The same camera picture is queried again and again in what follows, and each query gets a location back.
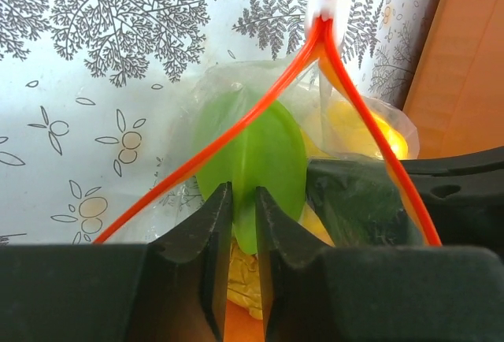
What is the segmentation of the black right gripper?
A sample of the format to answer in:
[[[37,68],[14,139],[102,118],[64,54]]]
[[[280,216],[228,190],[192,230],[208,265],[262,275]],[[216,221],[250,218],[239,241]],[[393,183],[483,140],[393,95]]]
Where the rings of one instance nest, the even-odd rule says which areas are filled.
[[[503,254],[503,148],[403,160],[443,245]],[[313,159],[306,199],[338,247],[422,245],[382,161]]]

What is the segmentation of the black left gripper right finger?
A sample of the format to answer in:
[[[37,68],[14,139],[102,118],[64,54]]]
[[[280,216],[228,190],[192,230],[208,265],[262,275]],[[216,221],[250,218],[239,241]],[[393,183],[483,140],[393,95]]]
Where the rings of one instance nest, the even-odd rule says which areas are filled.
[[[332,327],[322,252],[329,246],[288,217],[269,193],[255,195],[265,339],[320,341]]]

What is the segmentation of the green fake pepper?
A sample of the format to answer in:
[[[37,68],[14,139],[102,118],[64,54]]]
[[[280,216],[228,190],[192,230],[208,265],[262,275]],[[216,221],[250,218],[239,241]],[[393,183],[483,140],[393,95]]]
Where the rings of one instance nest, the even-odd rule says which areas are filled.
[[[307,155],[298,123],[281,102],[217,152],[195,174],[208,199],[222,183],[232,184],[233,232],[241,250],[257,252],[255,193],[264,187],[281,210],[299,220],[306,201]]]

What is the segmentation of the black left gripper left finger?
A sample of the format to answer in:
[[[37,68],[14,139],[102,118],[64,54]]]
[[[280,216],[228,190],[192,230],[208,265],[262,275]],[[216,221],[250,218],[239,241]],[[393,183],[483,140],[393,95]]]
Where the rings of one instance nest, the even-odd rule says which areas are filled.
[[[232,186],[150,243],[129,322],[131,341],[222,341]]]

